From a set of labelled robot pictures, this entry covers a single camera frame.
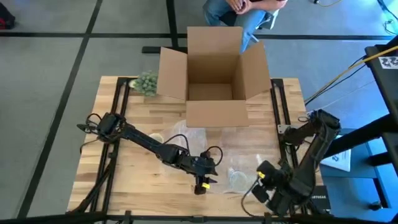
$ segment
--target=sticker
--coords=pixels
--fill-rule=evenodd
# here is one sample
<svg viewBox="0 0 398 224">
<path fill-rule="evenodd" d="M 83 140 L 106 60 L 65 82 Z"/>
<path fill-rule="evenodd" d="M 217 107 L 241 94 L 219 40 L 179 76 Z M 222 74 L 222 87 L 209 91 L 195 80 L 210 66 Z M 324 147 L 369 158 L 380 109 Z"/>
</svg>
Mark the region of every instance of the sticker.
<svg viewBox="0 0 398 224">
<path fill-rule="evenodd" d="M 398 69 L 398 57 L 379 57 L 383 69 Z"/>
<path fill-rule="evenodd" d="M 263 173 L 262 173 L 262 172 L 260 172 L 260 171 L 259 171 L 259 172 L 257 172 L 257 173 L 258 173 L 259 177 L 260 177 L 260 178 L 262 178 L 262 179 L 266 177 L 266 175 L 265 175 L 265 174 L 263 174 Z"/>
<path fill-rule="evenodd" d="M 201 186 L 206 189 L 210 189 L 210 184 L 203 183 Z"/>
</svg>

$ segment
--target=yellow cable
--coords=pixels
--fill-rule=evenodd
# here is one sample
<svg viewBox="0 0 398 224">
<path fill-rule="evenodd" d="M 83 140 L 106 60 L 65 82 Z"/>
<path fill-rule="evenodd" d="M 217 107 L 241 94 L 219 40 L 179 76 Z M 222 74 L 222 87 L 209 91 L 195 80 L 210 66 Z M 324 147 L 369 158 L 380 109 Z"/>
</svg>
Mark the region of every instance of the yellow cable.
<svg viewBox="0 0 398 224">
<path fill-rule="evenodd" d="M 325 90 L 329 85 L 331 85 L 332 83 L 334 83 L 337 79 L 339 79 L 340 77 L 342 77 L 344 74 L 346 74 L 347 72 L 349 72 L 351 69 L 357 67 L 358 65 L 361 65 L 362 63 L 368 62 L 372 59 L 375 59 L 377 57 L 380 57 L 382 55 L 385 55 L 386 53 L 392 52 L 393 50 L 398 50 L 398 46 L 395 47 L 391 47 L 390 49 L 387 49 L 383 52 L 380 52 L 378 54 L 375 54 L 373 56 L 370 56 L 362 61 L 357 62 L 356 64 L 352 65 L 350 68 L 347 68 L 347 70 L 343 71 L 340 75 L 336 76 L 334 79 L 332 79 L 330 82 L 328 82 L 326 85 L 324 85 L 320 90 L 318 90 L 314 95 L 312 95 L 311 97 L 307 98 L 305 100 L 305 102 L 311 100 L 312 98 L 316 97 L 319 93 L 321 93 L 323 90 Z"/>
<path fill-rule="evenodd" d="M 341 2 L 342 0 L 338 0 L 338 1 L 336 1 L 336 2 L 334 2 L 334 3 L 332 3 L 332 4 L 330 4 L 330 5 L 322 5 L 322 4 L 320 4 L 319 2 L 318 2 L 318 5 L 319 6 L 322 6 L 322 7 L 329 7 L 329 6 L 332 6 L 332 5 L 334 5 L 334 4 L 337 4 L 337 3 L 339 3 L 339 2 Z"/>
</svg>

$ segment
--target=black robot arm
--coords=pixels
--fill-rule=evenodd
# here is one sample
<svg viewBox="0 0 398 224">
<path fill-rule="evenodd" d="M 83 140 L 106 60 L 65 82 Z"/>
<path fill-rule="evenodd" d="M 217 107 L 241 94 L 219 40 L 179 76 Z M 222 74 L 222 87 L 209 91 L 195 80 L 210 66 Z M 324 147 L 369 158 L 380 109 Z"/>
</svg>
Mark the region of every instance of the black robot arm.
<svg viewBox="0 0 398 224">
<path fill-rule="evenodd" d="M 98 139 L 103 142 L 112 143 L 121 138 L 130 140 L 154 153 L 165 165 L 194 175 L 195 194 L 197 195 L 204 194 L 207 184 L 215 182 L 215 180 L 205 177 L 207 174 L 217 175 L 216 164 L 208 151 L 201 153 L 200 156 L 191 156 L 189 150 L 184 147 L 163 144 L 140 132 L 133 125 L 128 124 L 120 114 L 106 113 L 97 126 L 79 124 L 78 127 L 84 131 L 89 129 L 91 133 L 97 134 Z"/>
<path fill-rule="evenodd" d="M 266 191 L 275 189 L 267 207 L 277 215 L 286 214 L 291 205 L 308 202 L 316 184 L 315 170 L 339 131 L 339 119 L 323 110 L 314 111 L 308 123 L 301 128 L 288 128 L 283 136 L 284 144 L 299 146 L 306 137 L 314 134 L 315 137 L 295 170 L 291 170 L 289 166 L 282 166 L 277 170 L 271 163 L 264 161 L 257 168 L 260 184 L 252 189 L 254 196 L 264 203 L 269 200 Z"/>
</svg>

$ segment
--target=cardboard box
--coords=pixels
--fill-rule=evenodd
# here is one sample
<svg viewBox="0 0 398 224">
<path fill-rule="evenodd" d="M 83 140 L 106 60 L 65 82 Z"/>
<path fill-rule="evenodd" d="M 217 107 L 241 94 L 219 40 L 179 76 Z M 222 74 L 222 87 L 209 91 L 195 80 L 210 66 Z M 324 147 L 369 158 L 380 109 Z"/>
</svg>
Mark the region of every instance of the cardboard box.
<svg viewBox="0 0 398 224">
<path fill-rule="evenodd" d="M 246 99 L 271 87 L 262 42 L 241 27 L 188 27 L 188 54 L 162 48 L 157 93 L 187 101 L 188 127 L 248 126 Z"/>
</svg>

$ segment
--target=wire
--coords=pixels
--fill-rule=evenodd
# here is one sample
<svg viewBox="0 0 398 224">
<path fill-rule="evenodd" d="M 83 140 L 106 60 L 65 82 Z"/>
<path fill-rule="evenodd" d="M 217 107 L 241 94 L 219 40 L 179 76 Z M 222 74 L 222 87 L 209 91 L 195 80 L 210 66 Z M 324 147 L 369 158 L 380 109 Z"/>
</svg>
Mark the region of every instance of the wire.
<svg viewBox="0 0 398 224">
<path fill-rule="evenodd" d="M 287 150 L 287 149 L 288 149 L 288 147 L 286 147 L 286 152 L 287 152 L 287 154 L 291 155 L 290 151 Z M 297 146 L 297 148 L 295 148 L 294 151 L 297 152 L 299 149 L 300 149 L 300 146 Z"/>
<path fill-rule="evenodd" d="M 367 85 L 369 85 L 369 84 L 372 84 L 372 83 L 374 83 L 374 82 L 375 82 L 375 80 L 373 80 L 373 81 L 371 81 L 371 82 L 368 82 L 367 84 L 365 84 L 365 85 L 363 85 L 363 86 L 361 86 L 361 87 L 359 87 L 359 88 L 357 88 L 357 89 L 355 89 L 355 90 L 353 90 L 353 91 L 351 91 L 351 92 L 345 94 L 344 96 L 338 98 L 337 100 L 332 101 L 331 103 L 329 103 L 329 104 L 327 104 L 327 105 L 325 105 L 325 106 L 322 106 L 321 108 L 318 108 L 318 109 L 316 109 L 316 110 L 324 109 L 324 108 L 326 108 L 326 107 L 332 105 L 333 103 L 338 102 L 339 100 L 341 100 L 341 99 L 347 97 L 348 95 L 350 95 L 350 94 L 352 94 L 352 93 L 354 93 L 354 92 L 356 92 L 356 91 L 358 91 L 358 90 L 364 88 L 365 86 L 367 86 Z"/>
<path fill-rule="evenodd" d="M 380 53 L 378 53 L 378 54 L 375 54 L 375 55 L 373 55 L 373 56 L 370 56 L 370 57 L 368 57 L 368 58 L 366 58 L 366 59 L 364 59 L 364 60 L 361 60 L 361 61 L 355 63 L 354 65 L 350 66 L 350 67 L 347 68 L 345 71 L 343 71 L 341 74 L 339 74 L 339 75 L 336 76 L 334 79 L 332 79 L 330 82 L 328 82 L 325 86 L 323 86 L 322 88 L 320 88 L 320 89 L 319 89 L 315 94 L 313 94 L 311 97 L 307 98 L 307 99 L 305 100 L 305 105 L 308 104 L 308 103 L 307 103 L 308 101 L 312 100 L 312 98 L 314 98 L 314 97 L 317 97 L 318 94 L 320 94 L 321 92 L 323 92 L 323 91 L 324 91 L 326 88 L 328 88 L 332 83 L 334 83 L 337 79 L 339 79 L 339 78 L 342 77 L 344 74 L 346 74 L 347 72 L 349 72 L 351 69 L 357 67 L 358 65 L 361 65 L 362 63 L 365 63 L 365 62 L 368 62 L 368 61 L 370 61 L 370 60 L 373 60 L 373 59 L 375 59 L 375 58 L 377 58 L 377 57 L 380 57 L 380 56 L 382 56 L 382 55 L 384 55 L 384 54 L 387 54 L 387 53 L 389 53 L 389 52 L 392 52 L 392 51 L 394 51 L 394 50 L 398 50 L 398 46 L 391 47 L 391 48 L 389 48 L 389 49 L 387 49 L 387 50 L 385 50 L 385 51 L 382 51 L 382 52 L 380 52 Z"/>
<path fill-rule="evenodd" d="M 380 4 L 380 6 L 381 6 L 381 8 L 382 8 L 383 10 L 389 12 L 389 13 L 398 21 L 398 17 L 397 17 L 394 13 L 392 13 L 392 12 L 390 11 L 390 9 L 388 9 L 388 7 L 386 6 L 386 3 L 384 3 L 383 0 L 377 0 L 377 1 L 378 1 L 378 3 Z"/>
<path fill-rule="evenodd" d="M 332 6 L 332 5 L 335 5 L 335 4 L 337 4 L 337 3 L 339 3 L 339 2 L 341 2 L 342 0 L 337 0 L 337 1 L 335 1 L 334 3 L 332 3 L 332 4 L 329 4 L 329 5 L 322 5 L 322 4 L 320 4 L 319 2 L 317 3 L 319 6 L 322 6 L 322 7 L 330 7 L 330 6 Z"/>
<path fill-rule="evenodd" d="M 221 161 L 223 160 L 224 153 L 223 153 L 223 150 L 222 150 L 220 147 L 218 147 L 218 146 L 210 146 L 205 152 L 208 152 L 210 149 L 213 149 L 213 148 L 217 148 L 217 149 L 220 151 L 220 153 L 221 153 L 221 157 L 220 157 L 219 161 L 218 161 L 218 162 L 216 163 L 216 165 L 214 166 L 214 167 L 216 167 L 216 166 L 218 166 L 218 165 L 221 163 Z"/>
<path fill-rule="evenodd" d="M 98 139 L 95 139 L 95 140 L 92 140 L 92 141 L 83 143 L 83 144 L 80 146 L 80 154 L 81 154 L 81 150 L 83 149 L 83 147 L 84 147 L 85 145 L 88 145 L 88 144 L 93 143 L 93 142 L 95 142 L 95 141 L 98 141 Z"/>
<path fill-rule="evenodd" d="M 176 135 L 172 136 L 171 138 L 169 138 L 166 142 L 163 142 L 163 144 L 167 144 L 168 142 L 170 142 L 171 140 L 173 140 L 174 138 L 179 137 L 179 136 L 183 137 L 185 139 L 185 144 L 187 145 L 188 155 L 190 156 L 191 152 L 189 150 L 188 138 L 185 135 L 183 135 L 183 134 L 176 134 Z"/>
<path fill-rule="evenodd" d="M 355 65 L 358 61 L 363 60 L 365 58 L 365 56 L 360 57 L 359 59 L 357 59 L 354 63 L 352 63 L 350 67 L 352 67 L 353 65 Z M 324 86 L 325 88 L 328 88 L 329 86 L 331 86 L 335 81 L 330 82 L 329 84 L 327 84 L 327 86 Z M 318 96 L 320 96 L 321 94 L 323 94 L 323 92 L 318 93 L 316 96 L 313 97 L 313 99 L 317 98 Z"/>
<path fill-rule="evenodd" d="M 242 199 L 241 199 L 241 207 L 242 207 L 243 211 L 244 211 L 247 215 L 249 215 L 250 217 L 260 217 L 260 216 L 253 215 L 253 214 L 251 214 L 250 212 L 248 212 L 248 211 L 245 209 L 243 202 L 244 202 L 244 199 L 246 198 L 246 196 L 248 196 L 248 194 L 250 193 L 250 191 L 254 188 L 254 186 L 256 185 L 256 183 L 259 181 L 259 179 L 260 179 L 260 177 L 257 177 L 256 181 L 254 181 L 254 183 L 252 184 L 252 186 L 250 187 L 250 189 L 243 195 L 243 197 L 242 197 Z"/>
<path fill-rule="evenodd" d="M 310 119 L 306 116 L 299 116 L 297 118 L 297 121 L 300 121 L 301 123 L 307 123 Z"/>
<path fill-rule="evenodd" d="M 96 113 L 89 114 L 87 116 L 87 118 L 86 118 L 86 123 L 85 123 L 86 124 L 86 130 L 83 130 L 86 134 L 98 134 L 95 131 L 96 127 L 98 126 L 98 123 L 96 123 L 96 122 L 94 122 L 94 121 L 92 121 L 90 119 L 92 116 L 96 116 L 99 119 L 99 121 L 102 120 L 101 116 L 96 114 Z"/>
<path fill-rule="evenodd" d="M 359 69 L 357 69 L 355 72 L 353 72 L 351 75 L 347 76 L 346 78 L 340 80 L 339 82 L 335 83 L 333 86 L 330 86 L 328 89 L 323 90 L 321 93 L 319 93 L 316 97 L 312 98 L 311 100 L 308 100 L 305 105 L 308 105 L 309 103 L 311 103 L 313 100 L 315 100 L 316 98 L 318 98 L 320 95 L 326 93 L 327 91 L 331 90 L 332 88 L 334 88 L 335 86 L 339 85 L 340 83 L 342 83 L 343 81 L 347 80 L 348 78 L 352 77 L 353 75 L 355 75 L 357 72 L 359 72 L 363 67 L 365 67 L 366 65 L 363 65 L 362 67 L 360 67 Z"/>
<path fill-rule="evenodd" d="M 392 24 L 392 23 L 393 23 L 393 20 L 392 20 L 392 19 L 390 19 L 390 20 L 384 22 L 384 24 L 383 24 L 384 30 L 385 30 L 388 34 L 390 34 L 390 35 L 398 35 L 397 33 L 393 32 L 393 31 L 391 31 L 391 30 L 389 30 L 389 29 L 387 28 L 387 24 Z"/>
</svg>

